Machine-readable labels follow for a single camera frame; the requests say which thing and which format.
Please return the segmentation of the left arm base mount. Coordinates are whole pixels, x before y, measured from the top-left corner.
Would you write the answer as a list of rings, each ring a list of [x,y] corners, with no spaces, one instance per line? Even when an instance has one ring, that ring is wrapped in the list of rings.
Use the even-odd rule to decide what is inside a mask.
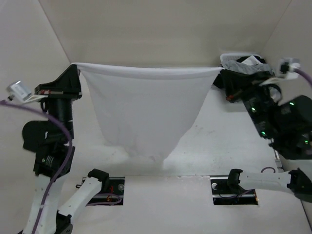
[[[89,202],[88,206],[122,206],[125,189],[125,177],[111,177],[106,190],[101,190]]]

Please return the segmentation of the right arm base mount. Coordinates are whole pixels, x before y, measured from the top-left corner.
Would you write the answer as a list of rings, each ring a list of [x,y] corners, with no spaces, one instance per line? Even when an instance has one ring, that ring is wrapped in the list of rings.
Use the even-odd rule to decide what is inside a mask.
[[[258,205],[255,190],[234,192],[227,184],[226,176],[210,177],[214,205]]]

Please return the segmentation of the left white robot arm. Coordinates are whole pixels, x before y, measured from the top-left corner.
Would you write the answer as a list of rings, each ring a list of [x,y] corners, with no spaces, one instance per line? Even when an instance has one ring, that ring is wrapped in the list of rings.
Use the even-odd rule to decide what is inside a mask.
[[[56,80],[40,84],[40,110],[47,120],[34,120],[22,130],[23,148],[35,153],[35,195],[23,234],[69,234],[73,220],[96,194],[109,190],[109,174],[91,170],[74,195],[59,207],[60,192],[75,153],[72,104],[82,97],[79,70],[70,65]]]

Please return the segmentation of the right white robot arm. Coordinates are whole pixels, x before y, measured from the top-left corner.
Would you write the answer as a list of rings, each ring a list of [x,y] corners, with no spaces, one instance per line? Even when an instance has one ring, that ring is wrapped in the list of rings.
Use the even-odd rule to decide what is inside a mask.
[[[220,77],[228,102],[241,101],[259,136],[297,169],[282,173],[248,173],[232,169],[227,189],[241,195],[248,190],[263,189],[293,194],[312,201],[312,100],[300,95],[281,103],[280,81],[269,72],[251,75],[222,69]]]

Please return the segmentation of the white tank top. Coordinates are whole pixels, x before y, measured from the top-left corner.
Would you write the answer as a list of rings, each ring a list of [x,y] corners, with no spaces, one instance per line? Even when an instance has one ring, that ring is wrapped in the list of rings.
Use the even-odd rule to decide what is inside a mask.
[[[104,145],[161,166],[193,126],[219,67],[139,68],[76,63]]]

